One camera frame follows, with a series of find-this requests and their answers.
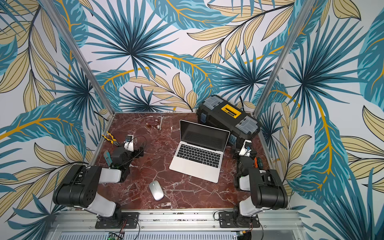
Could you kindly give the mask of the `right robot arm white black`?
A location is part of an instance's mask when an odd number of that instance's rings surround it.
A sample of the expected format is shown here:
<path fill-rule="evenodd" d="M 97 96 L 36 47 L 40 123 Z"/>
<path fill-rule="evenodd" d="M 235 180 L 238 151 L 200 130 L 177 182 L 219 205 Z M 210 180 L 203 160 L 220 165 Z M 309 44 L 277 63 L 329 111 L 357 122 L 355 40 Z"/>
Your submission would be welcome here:
<path fill-rule="evenodd" d="M 260 212 L 288 206 L 288 194 L 279 174 L 276 170 L 260 169 L 251 147 L 242 147 L 234 157 L 237 160 L 235 188 L 250 193 L 234 207 L 234 217 L 254 218 Z"/>

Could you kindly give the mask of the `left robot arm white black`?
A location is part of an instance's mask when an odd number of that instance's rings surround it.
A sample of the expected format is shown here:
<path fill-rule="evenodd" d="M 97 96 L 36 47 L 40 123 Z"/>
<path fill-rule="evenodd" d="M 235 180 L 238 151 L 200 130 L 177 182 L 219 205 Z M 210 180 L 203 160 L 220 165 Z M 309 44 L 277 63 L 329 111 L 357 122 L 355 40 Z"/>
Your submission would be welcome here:
<path fill-rule="evenodd" d="M 144 155 L 144 147 L 128 151 L 118 147 L 112 154 L 109 168 L 76 165 L 70 168 L 56 188 L 53 202 L 56 205 L 79 208 L 97 215 L 100 219 L 121 221 L 122 210 L 118 203 L 98 193 L 100 184 L 123 183 L 130 174 L 130 164 Z"/>

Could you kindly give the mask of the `white wireless mouse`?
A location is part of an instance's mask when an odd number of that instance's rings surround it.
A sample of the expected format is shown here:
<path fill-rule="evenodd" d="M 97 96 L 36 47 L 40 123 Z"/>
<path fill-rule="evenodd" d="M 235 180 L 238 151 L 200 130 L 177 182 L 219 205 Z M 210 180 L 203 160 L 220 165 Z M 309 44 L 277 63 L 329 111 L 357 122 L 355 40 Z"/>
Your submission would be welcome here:
<path fill-rule="evenodd" d="M 155 180 L 149 184 L 149 189 L 156 201 L 160 201 L 164 197 L 164 192 L 159 181 Z"/>

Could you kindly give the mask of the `silver laptop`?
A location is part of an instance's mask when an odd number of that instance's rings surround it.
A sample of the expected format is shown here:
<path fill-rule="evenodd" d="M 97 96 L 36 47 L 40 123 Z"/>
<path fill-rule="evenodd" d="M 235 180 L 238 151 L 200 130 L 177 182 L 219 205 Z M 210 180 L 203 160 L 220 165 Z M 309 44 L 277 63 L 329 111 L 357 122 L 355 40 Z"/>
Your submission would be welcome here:
<path fill-rule="evenodd" d="M 180 143 L 170 170 L 218 183 L 229 136 L 227 130 L 180 120 Z"/>

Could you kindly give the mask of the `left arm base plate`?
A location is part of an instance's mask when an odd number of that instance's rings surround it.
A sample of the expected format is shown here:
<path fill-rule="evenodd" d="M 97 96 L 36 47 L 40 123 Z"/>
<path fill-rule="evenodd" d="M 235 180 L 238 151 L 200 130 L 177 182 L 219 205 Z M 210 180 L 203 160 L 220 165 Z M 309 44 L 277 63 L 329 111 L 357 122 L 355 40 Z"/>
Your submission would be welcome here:
<path fill-rule="evenodd" d="M 122 212 L 121 214 L 104 218 L 97 217 L 96 229 L 136 229 L 140 213 Z"/>

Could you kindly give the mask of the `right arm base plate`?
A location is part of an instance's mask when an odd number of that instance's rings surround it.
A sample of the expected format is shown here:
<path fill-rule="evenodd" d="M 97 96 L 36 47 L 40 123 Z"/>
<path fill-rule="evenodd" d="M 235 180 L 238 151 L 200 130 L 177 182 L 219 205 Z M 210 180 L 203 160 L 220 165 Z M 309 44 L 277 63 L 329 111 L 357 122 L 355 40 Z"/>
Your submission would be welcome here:
<path fill-rule="evenodd" d="M 229 228 L 259 228 L 260 222 L 255 217 L 244 217 L 238 213 L 229 212 L 229 211 L 218 211 L 215 213 L 217 215 L 217 220 L 219 221 L 220 228 L 229 229 Z"/>

